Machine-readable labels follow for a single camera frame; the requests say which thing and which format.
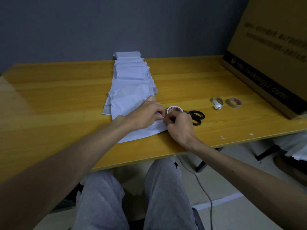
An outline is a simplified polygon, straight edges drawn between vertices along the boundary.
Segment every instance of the yellow wooden tabletop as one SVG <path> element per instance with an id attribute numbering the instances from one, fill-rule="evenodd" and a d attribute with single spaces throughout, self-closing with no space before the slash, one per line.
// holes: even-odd
<path id="1" fill-rule="evenodd" d="M 221 64 L 220 56 L 147 59 L 165 108 L 177 105 L 206 115 L 197 136 L 226 146 L 307 129 L 288 120 Z M 0 77 L 0 181 L 67 147 L 111 121 L 102 115 L 111 87 L 113 61 L 14 65 Z M 214 110 L 210 99 L 236 97 Z M 161 158 L 185 151 L 163 132 L 116 144 L 95 169 Z"/>

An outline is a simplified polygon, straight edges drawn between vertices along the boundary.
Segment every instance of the floor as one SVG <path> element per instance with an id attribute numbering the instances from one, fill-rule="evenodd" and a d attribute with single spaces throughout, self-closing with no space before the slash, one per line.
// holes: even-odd
<path id="1" fill-rule="evenodd" d="M 296 182 L 293 178 L 279 170 L 273 163 L 273 156 L 264 158 L 258 162 L 254 155 L 259 155 L 272 145 L 270 140 L 260 140 L 256 142 L 243 143 L 225 147 L 222 152 L 247 164 L 250 164 L 260 170 L 272 174 L 285 182 L 307 192 L 307 188 Z M 180 155 L 182 162 L 186 167 L 195 167 L 201 160 L 191 153 Z M 177 157 L 174 160 L 178 163 L 182 172 L 182 182 L 186 188 L 191 206 L 209 202 L 208 197 L 200 188 L 195 176 L 188 172 L 180 163 Z M 129 220 L 142 219 L 145 216 L 145 205 L 143 199 L 143 183 L 146 172 L 151 166 L 152 161 L 142 162 L 134 165 L 123 166 L 111 169 L 113 175 L 124 187 L 132 211 L 128 216 Z M 220 199 L 239 191 L 232 186 L 221 175 L 207 166 L 198 174 L 205 191 L 212 200 Z M 199 210 L 205 229 L 210 229 L 210 210 L 209 208 Z M 49 214 L 35 228 L 35 230 L 58 229 L 67 230 L 73 225 L 75 219 L 75 209 L 59 213 Z M 222 229 L 281 229 L 261 211 L 259 211 L 245 197 L 239 197 L 232 201 L 213 207 L 213 228 Z"/>

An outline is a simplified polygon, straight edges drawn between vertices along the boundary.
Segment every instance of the right hand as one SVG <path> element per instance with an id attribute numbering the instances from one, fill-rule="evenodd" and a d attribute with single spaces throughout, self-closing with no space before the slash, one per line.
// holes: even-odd
<path id="1" fill-rule="evenodd" d="M 195 141 L 198 141 L 191 115 L 172 111 L 164 117 L 163 122 L 167 125 L 167 130 L 174 140 L 187 150 L 191 150 Z"/>

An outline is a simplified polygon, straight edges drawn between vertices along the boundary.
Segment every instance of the gray sweatpants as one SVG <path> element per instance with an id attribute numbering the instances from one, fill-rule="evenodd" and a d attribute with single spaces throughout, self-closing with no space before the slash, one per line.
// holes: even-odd
<path id="1" fill-rule="evenodd" d="M 120 183 L 107 170 L 83 179 L 73 230 L 129 229 L 122 209 L 125 195 Z M 145 177 L 148 209 L 144 229 L 198 229 L 181 182 L 181 172 L 171 158 L 155 160 Z"/>

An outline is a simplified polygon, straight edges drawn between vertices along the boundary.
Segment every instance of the roll of tape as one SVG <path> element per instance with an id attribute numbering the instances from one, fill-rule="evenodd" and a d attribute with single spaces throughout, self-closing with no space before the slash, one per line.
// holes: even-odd
<path id="1" fill-rule="evenodd" d="M 234 97 L 228 99 L 228 105 L 230 105 L 232 108 L 239 108 L 242 105 L 242 102 Z"/>
<path id="2" fill-rule="evenodd" d="M 183 112 L 183 110 L 180 107 L 178 107 L 178 106 L 170 106 L 169 108 L 167 108 L 166 112 L 170 113 L 173 110 Z"/>
<path id="3" fill-rule="evenodd" d="M 214 97 L 212 103 L 214 104 L 214 108 L 216 110 L 220 110 L 224 105 L 224 102 L 220 97 Z"/>

